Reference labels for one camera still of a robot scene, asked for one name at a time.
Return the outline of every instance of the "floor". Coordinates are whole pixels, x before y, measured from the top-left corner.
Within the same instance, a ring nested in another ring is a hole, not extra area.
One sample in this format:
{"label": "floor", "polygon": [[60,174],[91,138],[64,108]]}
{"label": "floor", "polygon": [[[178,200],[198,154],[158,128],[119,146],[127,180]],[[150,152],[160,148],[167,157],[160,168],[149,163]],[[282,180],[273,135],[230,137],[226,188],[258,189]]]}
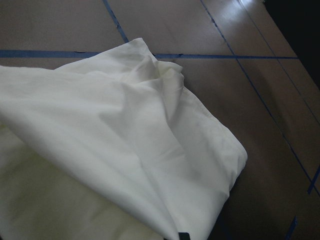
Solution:
{"label": "floor", "polygon": [[46,69],[142,37],[248,153],[209,239],[320,239],[320,92],[262,0],[0,1],[0,29]]}

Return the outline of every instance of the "crumpled fabric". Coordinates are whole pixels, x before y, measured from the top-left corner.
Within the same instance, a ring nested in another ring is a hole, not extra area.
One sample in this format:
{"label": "crumpled fabric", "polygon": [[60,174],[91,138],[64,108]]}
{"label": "crumpled fabric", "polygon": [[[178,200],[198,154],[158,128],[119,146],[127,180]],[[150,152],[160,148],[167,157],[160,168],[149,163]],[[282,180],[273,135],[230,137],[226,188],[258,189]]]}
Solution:
{"label": "crumpled fabric", "polygon": [[247,153],[181,71],[141,38],[55,70],[0,66],[0,235],[206,240]]}

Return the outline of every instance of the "sheet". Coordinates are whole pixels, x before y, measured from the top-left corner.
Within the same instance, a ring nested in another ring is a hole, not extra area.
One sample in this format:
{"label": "sheet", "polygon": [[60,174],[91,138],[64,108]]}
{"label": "sheet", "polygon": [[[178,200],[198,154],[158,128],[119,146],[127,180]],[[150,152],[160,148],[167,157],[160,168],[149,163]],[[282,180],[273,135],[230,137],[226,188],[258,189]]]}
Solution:
{"label": "sheet", "polygon": [[90,239],[128,239],[130,226],[143,234],[130,239],[207,239],[247,153],[181,71],[141,38],[55,70],[0,66],[0,121],[10,129],[1,129],[4,239],[41,239],[39,228],[56,231],[52,239],[82,238],[85,229]]}

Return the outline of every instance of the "cloth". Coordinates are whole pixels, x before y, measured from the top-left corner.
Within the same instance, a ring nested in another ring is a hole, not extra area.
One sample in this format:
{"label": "cloth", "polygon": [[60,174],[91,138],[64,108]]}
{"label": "cloth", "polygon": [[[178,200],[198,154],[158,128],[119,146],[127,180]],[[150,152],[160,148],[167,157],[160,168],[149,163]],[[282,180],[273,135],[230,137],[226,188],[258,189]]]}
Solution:
{"label": "cloth", "polygon": [[181,71],[141,38],[55,70],[0,66],[4,239],[206,240],[247,153]]}

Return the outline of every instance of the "folded cloth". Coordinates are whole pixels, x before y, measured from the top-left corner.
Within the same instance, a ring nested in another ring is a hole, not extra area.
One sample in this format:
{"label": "folded cloth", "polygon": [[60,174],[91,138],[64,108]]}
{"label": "folded cloth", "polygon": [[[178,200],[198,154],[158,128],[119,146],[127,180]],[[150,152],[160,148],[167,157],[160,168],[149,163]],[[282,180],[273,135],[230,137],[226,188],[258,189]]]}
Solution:
{"label": "folded cloth", "polygon": [[0,235],[206,240],[247,153],[181,71],[141,38],[55,70],[0,66]]}

